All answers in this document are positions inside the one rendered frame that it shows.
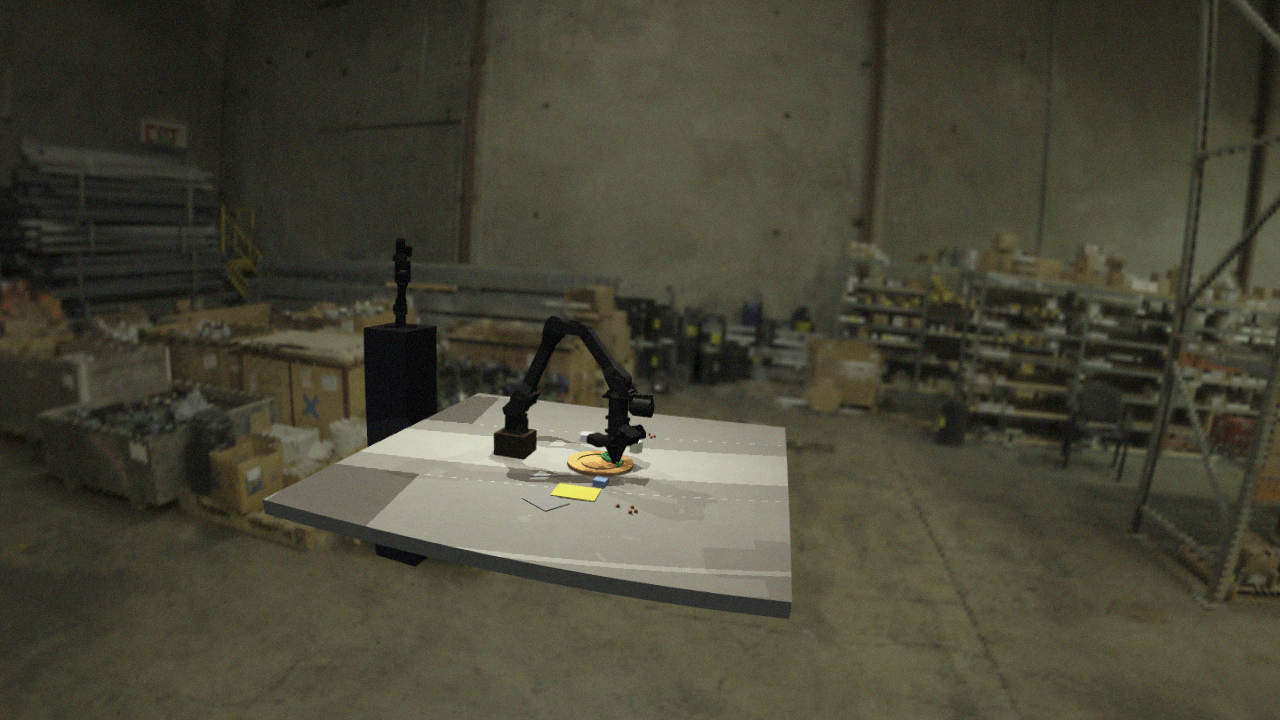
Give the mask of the tan round board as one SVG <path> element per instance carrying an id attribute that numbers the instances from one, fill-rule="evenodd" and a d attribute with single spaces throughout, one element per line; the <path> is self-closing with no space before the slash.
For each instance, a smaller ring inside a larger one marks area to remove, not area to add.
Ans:
<path id="1" fill-rule="evenodd" d="M 605 451 L 594 450 L 573 454 L 568 457 L 568 466 L 573 471 L 591 477 L 621 477 L 634 469 L 634 461 L 631 457 L 622 454 L 621 459 L 623 460 L 623 465 L 621 468 L 616 468 L 616 464 L 605 462 L 605 460 L 602 459 L 600 454 L 603 452 L 605 454 Z"/>

